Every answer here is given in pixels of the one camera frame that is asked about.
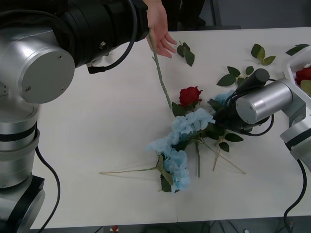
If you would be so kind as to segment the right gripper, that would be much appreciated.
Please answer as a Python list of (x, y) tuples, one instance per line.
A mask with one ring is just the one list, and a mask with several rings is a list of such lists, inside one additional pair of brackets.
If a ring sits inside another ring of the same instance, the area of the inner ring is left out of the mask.
[(237, 124), (237, 112), (234, 107), (222, 106), (216, 110), (214, 114), (216, 125), (223, 128), (234, 126)]

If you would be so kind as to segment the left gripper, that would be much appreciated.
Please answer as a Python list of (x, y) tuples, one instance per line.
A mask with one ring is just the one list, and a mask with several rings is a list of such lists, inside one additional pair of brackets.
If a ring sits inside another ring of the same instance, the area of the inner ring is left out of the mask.
[(144, 3), (143, 0), (132, 0), (132, 3), (134, 4), (138, 19), (138, 30), (136, 36), (136, 42), (138, 42), (145, 39), (149, 32), (147, 18), (148, 6)]

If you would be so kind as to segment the person's hand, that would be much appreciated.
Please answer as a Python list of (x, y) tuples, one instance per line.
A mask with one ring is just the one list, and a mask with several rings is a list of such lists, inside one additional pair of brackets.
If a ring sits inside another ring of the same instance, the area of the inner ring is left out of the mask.
[(158, 55), (172, 58), (172, 53), (176, 53), (176, 49), (172, 47), (172, 44), (176, 45), (177, 42), (168, 32), (165, 8), (162, 2), (158, 0), (146, 0), (145, 3), (148, 6), (148, 26), (151, 29), (155, 50)]

